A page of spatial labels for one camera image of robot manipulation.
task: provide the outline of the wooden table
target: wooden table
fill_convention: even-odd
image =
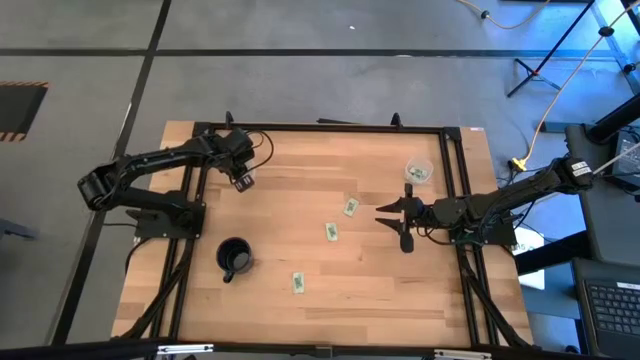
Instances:
[[[191,137],[193,122],[167,123],[162,147]],[[496,188],[482,129],[463,128],[473,192]],[[425,203],[447,196],[438,137],[425,134],[270,131],[273,159],[257,170],[256,185],[238,193],[211,170],[204,200],[203,234],[196,242],[180,340],[376,346],[469,346],[455,250],[415,236],[404,254],[398,235],[374,221],[375,208],[403,193],[407,161],[422,155],[435,167],[416,186]],[[452,164],[457,168],[453,146]],[[269,146],[256,149],[256,161]],[[183,169],[153,176],[150,189],[179,189]],[[461,194],[454,170],[457,194]],[[195,188],[197,176],[191,189]],[[346,201],[360,201],[355,215]],[[325,223],[338,225],[339,241],[328,242]],[[435,231],[447,240],[445,231]],[[221,241],[245,238],[255,264],[249,273],[222,282],[216,264]],[[166,239],[150,241],[133,256],[113,334],[128,330],[155,296],[167,250]],[[491,295],[525,340],[531,334],[512,257],[497,246],[484,249]],[[304,272],[305,293],[292,292],[292,273]],[[475,301],[481,338],[485,321]],[[165,319],[170,318],[171,301]],[[167,334],[168,320],[161,334]]]

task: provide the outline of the mug handle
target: mug handle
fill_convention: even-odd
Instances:
[[[234,275],[234,274],[235,274],[235,273],[233,273],[233,272],[231,272],[231,271],[225,271],[225,273],[224,273],[224,277],[222,278],[222,281],[223,281],[225,284],[230,283],[230,282],[231,282],[231,280],[233,280],[233,275]]]

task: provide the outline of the yellow cable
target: yellow cable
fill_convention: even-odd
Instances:
[[[473,9],[476,9],[478,12],[483,13],[484,10],[480,9],[479,7],[477,7],[476,5],[468,2],[467,0],[456,0],[460,3],[463,3]],[[489,21],[491,21],[494,25],[496,25],[497,27],[504,29],[504,30],[512,30],[515,29],[517,27],[520,27],[526,23],[528,23],[529,21],[531,21],[531,19],[533,19],[534,17],[536,17],[536,15],[538,15],[538,13],[540,13],[540,11],[542,11],[542,9],[545,8],[545,6],[547,6],[549,3],[551,2],[551,0],[547,0],[544,2],[544,4],[542,4],[536,11],[532,12],[531,15],[529,15],[528,18],[526,18],[523,22],[521,22],[520,24],[516,24],[516,25],[512,25],[512,26],[506,26],[506,25],[502,25],[499,22],[493,20],[493,18],[491,17],[491,15],[487,15],[487,19],[489,19]]]
[[[622,18],[622,16],[624,16],[624,14],[626,14],[629,10],[633,9],[638,4],[640,4],[640,0],[637,0],[634,3],[632,3],[631,5],[629,5],[629,7],[627,7],[620,15],[618,15],[618,17],[615,18],[615,20],[613,20],[613,22],[611,23],[611,25],[609,25],[609,27],[613,27],[613,25],[615,25],[615,23],[617,23],[618,20],[620,20],[620,18]],[[598,46],[598,44],[600,43],[600,41],[602,41],[602,39],[604,39],[604,36],[600,36],[598,41],[596,41],[596,43],[593,44],[591,49],[589,49],[589,51],[587,51],[587,53],[585,54],[584,58],[582,58],[582,61],[580,61],[580,64],[578,64],[578,67],[576,67],[575,70],[573,70],[571,75],[569,75],[569,78],[567,78],[567,80],[564,82],[564,84],[562,84],[562,86],[560,87],[560,90],[558,91],[556,96],[553,98],[553,101],[547,107],[547,110],[544,112],[544,115],[542,115],[542,118],[540,119],[540,122],[538,123],[538,126],[536,127],[536,132],[534,133],[533,139],[531,140],[531,146],[529,147],[529,152],[527,153],[527,156],[525,156],[522,159],[516,159],[516,158],[511,159],[511,161],[521,171],[524,171],[524,170],[527,169],[526,168],[527,160],[529,160],[529,158],[531,157],[531,154],[533,154],[533,147],[534,147],[534,145],[536,143],[536,139],[538,138],[538,133],[540,133],[540,128],[542,127],[542,124],[544,123],[544,121],[546,120],[547,116],[549,115],[549,112],[551,112],[551,109],[553,108],[553,106],[558,101],[558,98],[560,97],[560,94],[562,94],[562,92],[564,91],[564,89],[567,86],[567,84],[569,83],[569,81],[571,81],[571,79],[573,79],[573,77],[578,73],[578,70],[580,70],[582,65],[584,65],[584,63],[587,61],[587,59],[589,58],[589,56],[591,55],[593,50],[595,50],[596,46]]]

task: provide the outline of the gray floor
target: gray floor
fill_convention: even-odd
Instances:
[[[477,3],[505,23],[517,22],[535,7]],[[160,4],[0,0],[0,47],[146,47]],[[582,6],[551,5],[531,24],[505,32],[480,23],[453,0],[410,0],[401,6],[383,0],[176,1],[160,46],[548,49]],[[563,48],[592,45],[598,26],[590,13],[584,20]],[[627,39],[625,51],[637,39]],[[608,47],[603,42],[601,48]],[[40,232],[34,242],[5,237],[0,243],[5,294],[0,348],[45,339],[89,216],[75,183],[108,160],[140,64],[139,58],[0,57],[0,79],[51,83],[27,139],[0,143],[0,217]],[[544,75],[562,83],[576,65],[552,61]],[[311,123],[326,117],[369,124],[386,124],[397,111],[407,124],[486,128],[496,175],[504,176],[505,161],[524,155],[555,94],[543,83],[531,83],[506,99],[504,94],[525,76],[521,70],[512,59],[158,58],[128,151],[157,148],[167,120],[221,121],[226,110],[243,122]],[[615,62],[589,61],[549,119],[593,122],[631,95]],[[562,135],[542,134],[528,165],[543,166],[564,153]],[[527,223],[560,238],[584,228],[581,216],[577,199],[561,196],[535,207]],[[113,219],[125,218],[115,212]],[[127,229],[103,230],[72,341],[109,336],[131,238]],[[539,336],[547,330],[573,342],[560,322],[566,323],[532,317],[536,342],[558,349],[561,344]]]

